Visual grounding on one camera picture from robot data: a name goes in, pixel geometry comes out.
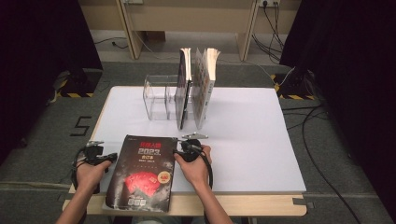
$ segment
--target white tabletop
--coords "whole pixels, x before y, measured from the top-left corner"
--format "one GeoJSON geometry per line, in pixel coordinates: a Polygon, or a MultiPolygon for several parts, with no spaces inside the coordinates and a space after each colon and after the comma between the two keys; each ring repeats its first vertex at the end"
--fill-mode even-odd
{"type": "MultiPolygon", "coordinates": [[[[274,89],[215,88],[199,131],[194,120],[186,120],[183,130],[175,120],[149,120],[142,92],[143,87],[111,89],[92,134],[92,140],[105,141],[104,154],[120,152],[126,134],[181,138],[198,132],[209,136],[201,143],[212,147],[216,193],[306,191],[274,89]]],[[[107,190],[114,166],[101,191],[107,190]]],[[[172,192],[193,192],[178,165],[172,192]]]]}

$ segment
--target red book cover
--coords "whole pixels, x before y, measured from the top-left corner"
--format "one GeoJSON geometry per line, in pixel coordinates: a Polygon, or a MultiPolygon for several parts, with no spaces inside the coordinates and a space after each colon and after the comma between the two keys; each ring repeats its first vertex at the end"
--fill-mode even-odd
{"type": "Polygon", "coordinates": [[[106,194],[118,210],[168,212],[177,138],[126,135],[106,194]]]}

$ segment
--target clear acrylic box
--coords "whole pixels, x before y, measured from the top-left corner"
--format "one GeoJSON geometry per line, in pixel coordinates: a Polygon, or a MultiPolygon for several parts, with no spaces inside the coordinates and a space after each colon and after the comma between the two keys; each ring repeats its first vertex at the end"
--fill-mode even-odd
{"type": "MultiPolygon", "coordinates": [[[[148,119],[176,120],[175,94],[177,89],[177,75],[154,76],[147,75],[143,89],[148,119]]],[[[186,119],[193,119],[191,98],[187,106],[186,119]]]]}

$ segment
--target book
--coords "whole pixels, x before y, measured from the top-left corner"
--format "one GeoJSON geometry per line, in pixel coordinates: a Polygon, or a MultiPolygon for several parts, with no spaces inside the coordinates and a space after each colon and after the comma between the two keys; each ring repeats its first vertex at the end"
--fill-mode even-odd
{"type": "Polygon", "coordinates": [[[177,89],[175,94],[175,110],[177,127],[183,129],[184,120],[187,115],[191,88],[191,49],[180,49],[180,63],[178,65],[177,89]]]}
{"type": "Polygon", "coordinates": [[[195,125],[202,129],[209,107],[210,96],[216,82],[216,62],[220,51],[206,49],[204,54],[197,49],[194,74],[192,75],[192,108],[195,125]]]}
{"type": "Polygon", "coordinates": [[[116,210],[168,212],[177,138],[126,135],[106,193],[116,210]]]}

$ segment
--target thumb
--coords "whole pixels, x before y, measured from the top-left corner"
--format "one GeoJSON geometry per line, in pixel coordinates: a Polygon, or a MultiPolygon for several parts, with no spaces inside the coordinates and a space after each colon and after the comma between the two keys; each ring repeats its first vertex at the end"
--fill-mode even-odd
{"type": "Polygon", "coordinates": [[[102,170],[105,170],[106,168],[108,168],[111,165],[111,161],[103,161],[99,164],[96,165],[96,167],[100,167],[102,170]]]}
{"type": "Polygon", "coordinates": [[[180,166],[181,166],[181,164],[185,163],[184,159],[180,155],[178,155],[177,153],[174,153],[174,157],[175,157],[175,160],[177,161],[177,163],[180,166]]]}

